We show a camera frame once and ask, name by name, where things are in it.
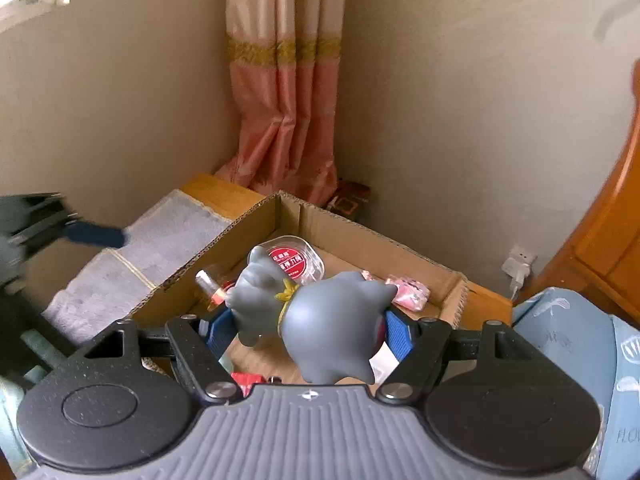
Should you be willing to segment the pink beige curtain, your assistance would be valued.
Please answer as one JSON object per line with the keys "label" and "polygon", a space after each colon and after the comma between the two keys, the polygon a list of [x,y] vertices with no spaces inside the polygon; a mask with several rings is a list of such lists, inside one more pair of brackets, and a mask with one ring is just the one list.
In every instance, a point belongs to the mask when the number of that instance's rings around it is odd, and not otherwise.
{"label": "pink beige curtain", "polygon": [[345,0],[227,0],[238,150],[217,174],[323,205],[337,188],[334,126]]}

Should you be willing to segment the wooden headboard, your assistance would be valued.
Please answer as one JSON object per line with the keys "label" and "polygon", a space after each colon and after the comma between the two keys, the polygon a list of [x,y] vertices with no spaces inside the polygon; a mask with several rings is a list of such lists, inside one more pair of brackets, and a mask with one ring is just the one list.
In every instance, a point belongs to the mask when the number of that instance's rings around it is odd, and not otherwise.
{"label": "wooden headboard", "polygon": [[579,292],[601,310],[639,325],[639,115],[620,157],[555,256],[518,293],[522,302],[548,287]]}

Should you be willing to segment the clear round case red label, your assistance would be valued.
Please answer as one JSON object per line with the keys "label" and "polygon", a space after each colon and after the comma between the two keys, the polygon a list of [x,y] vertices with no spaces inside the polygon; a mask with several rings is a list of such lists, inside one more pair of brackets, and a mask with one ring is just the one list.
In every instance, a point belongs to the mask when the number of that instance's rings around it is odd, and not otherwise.
{"label": "clear round case red label", "polygon": [[306,240],[282,235],[260,244],[270,258],[299,285],[321,281],[326,267],[318,252]]}

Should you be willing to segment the white wall charger plug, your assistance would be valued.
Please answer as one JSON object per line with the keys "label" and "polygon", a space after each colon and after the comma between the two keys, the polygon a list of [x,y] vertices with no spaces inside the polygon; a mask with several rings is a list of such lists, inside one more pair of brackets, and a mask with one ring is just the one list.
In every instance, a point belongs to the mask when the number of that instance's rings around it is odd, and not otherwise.
{"label": "white wall charger plug", "polygon": [[503,261],[501,270],[511,280],[509,289],[512,302],[515,301],[518,293],[527,281],[530,272],[532,272],[532,265],[536,259],[536,252],[522,245],[515,244],[510,249],[506,260]]}

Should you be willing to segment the pink candy wrapper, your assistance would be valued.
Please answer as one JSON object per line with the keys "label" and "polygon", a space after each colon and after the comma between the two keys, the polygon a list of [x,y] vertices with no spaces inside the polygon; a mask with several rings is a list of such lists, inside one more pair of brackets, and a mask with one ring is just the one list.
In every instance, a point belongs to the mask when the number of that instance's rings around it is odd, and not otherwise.
{"label": "pink candy wrapper", "polygon": [[389,275],[382,280],[367,270],[359,274],[365,281],[375,283],[375,286],[366,286],[366,299],[376,313],[383,311],[386,302],[410,312],[421,312],[431,296],[430,289],[413,278]]}

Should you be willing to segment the white plastic box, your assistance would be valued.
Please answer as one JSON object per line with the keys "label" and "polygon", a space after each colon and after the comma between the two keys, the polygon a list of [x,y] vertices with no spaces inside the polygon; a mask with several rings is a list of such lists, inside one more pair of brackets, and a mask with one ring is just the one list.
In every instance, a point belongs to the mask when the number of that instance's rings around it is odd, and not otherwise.
{"label": "white plastic box", "polygon": [[369,361],[374,374],[375,385],[382,385],[388,376],[393,373],[399,365],[399,361],[393,354],[386,342],[378,349],[378,352]]}

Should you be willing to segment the grey cartoon figurine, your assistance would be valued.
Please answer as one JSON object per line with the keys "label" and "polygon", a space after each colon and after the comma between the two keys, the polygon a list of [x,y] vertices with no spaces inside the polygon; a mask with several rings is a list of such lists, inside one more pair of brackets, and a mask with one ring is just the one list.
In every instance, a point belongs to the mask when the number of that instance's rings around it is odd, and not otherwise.
{"label": "grey cartoon figurine", "polygon": [[357,271],[299,285],[256,246],[229,290],[241,344],[253,347],[277,335],[305,382],[336,384],[355,378],[372,385],[370,364],[384,340],[384,312],[397,287],[369,281]]}

